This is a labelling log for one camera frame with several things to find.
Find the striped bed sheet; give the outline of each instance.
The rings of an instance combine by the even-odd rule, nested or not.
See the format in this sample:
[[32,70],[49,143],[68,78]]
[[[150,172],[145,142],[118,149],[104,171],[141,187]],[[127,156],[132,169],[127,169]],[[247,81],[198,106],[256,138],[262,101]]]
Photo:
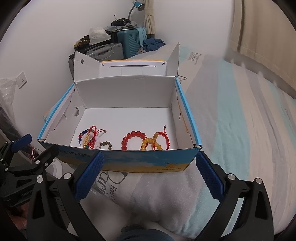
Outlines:
[[[147,56],[157,58],[157,51],[137,58]],[[284,230],[296,213],[296,100],[258,74],[188,48],[180,49],[179,75],[187,77],[181,86],[205,153],[239,179],[263,179],[274,233]],[[175,173],[101,171],[95,189],[105,196],[112,190],[112,200],[126,210],[189,238],[218,206],[195,163]],[[231,232],[241,204],[224,234]]]

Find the blue gripper pad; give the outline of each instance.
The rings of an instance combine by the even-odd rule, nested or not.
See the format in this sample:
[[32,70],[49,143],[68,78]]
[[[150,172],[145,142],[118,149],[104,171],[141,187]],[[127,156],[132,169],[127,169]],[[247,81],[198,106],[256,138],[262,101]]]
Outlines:
[[196,166],[202,175],[212,197],[222,202],[224,199],[224,185],[205,156],[199,152],[196,155]]
[[91,186],[95,182],[104,165],[104,155],[99,152],[81,174],[75,186],[75,200],[86,198]]
[[13,144],[11,144],[11,150],[13,152],[20,151],[23,147],[29,145],[32,142],[32,137],[30,134],[26,134],[25,136],[16,140]]

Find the wall socket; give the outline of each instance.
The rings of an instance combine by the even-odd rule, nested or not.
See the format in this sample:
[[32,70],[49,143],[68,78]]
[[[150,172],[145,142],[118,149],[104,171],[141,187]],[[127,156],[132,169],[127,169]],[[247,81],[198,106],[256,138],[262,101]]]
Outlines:
[[27,83],[27,79],[24,72],[22,72],[18,77],[16,77],[15,80],[17,81],[17,85],[19,88],[21,88],[25,83]]

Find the beige curtain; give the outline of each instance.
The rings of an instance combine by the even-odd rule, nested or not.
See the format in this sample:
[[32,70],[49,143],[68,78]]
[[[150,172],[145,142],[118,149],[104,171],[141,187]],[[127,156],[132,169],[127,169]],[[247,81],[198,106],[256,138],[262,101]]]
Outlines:
[[296,31],[272,0],[235,0],[229,46],[296,90]]
[[155,34],[154,0],[144,0],[144,26],[147,34]]

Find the blue clothing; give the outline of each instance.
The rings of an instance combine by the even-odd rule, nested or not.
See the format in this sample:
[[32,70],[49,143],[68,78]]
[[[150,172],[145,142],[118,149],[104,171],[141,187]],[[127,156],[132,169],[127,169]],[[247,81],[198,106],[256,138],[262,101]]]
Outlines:
[[168,234],[156,230],[145,230],[139,225],[130,225],[122,228],[122,234],[116,241],[174,241]]
[[146,39],[143,43],[143,49],[146,52],[158,50],[160,47],[164,46],[165,43],[161,39]]
[[143,41],[147,39],[147,32],[145,27],[136,28],[139,31],[140,45],[143,47]]

